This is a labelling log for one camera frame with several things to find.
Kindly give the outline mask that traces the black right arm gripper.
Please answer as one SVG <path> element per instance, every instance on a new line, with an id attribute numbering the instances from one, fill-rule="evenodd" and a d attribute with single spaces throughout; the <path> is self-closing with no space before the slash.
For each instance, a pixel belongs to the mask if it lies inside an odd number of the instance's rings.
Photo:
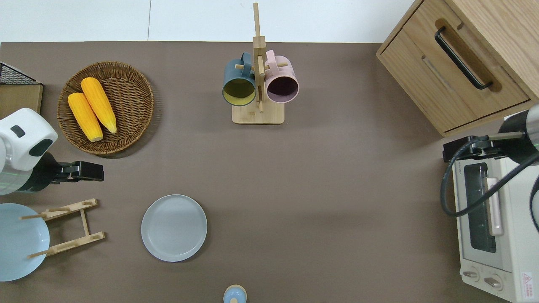
<path id="1" fill-rule="evenodd" d="M 501 159 L 506 154 L 494 146 L 493 142 L 480 140 L 478 136 L 466 136 L 443 145 L 443 161 L 449 163 L 456 160 Z"/>

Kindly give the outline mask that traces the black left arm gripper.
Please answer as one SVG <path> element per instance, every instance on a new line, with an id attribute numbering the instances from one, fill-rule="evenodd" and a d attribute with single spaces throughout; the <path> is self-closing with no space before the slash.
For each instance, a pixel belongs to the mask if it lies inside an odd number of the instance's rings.
<path id="1" fill-rule="evenodd" d="M 104 181 L 103 166 L 91 162 L 59 162 L 59 170 L 53 178 L 54 184 L 76 183 L 79 181 Z"/>

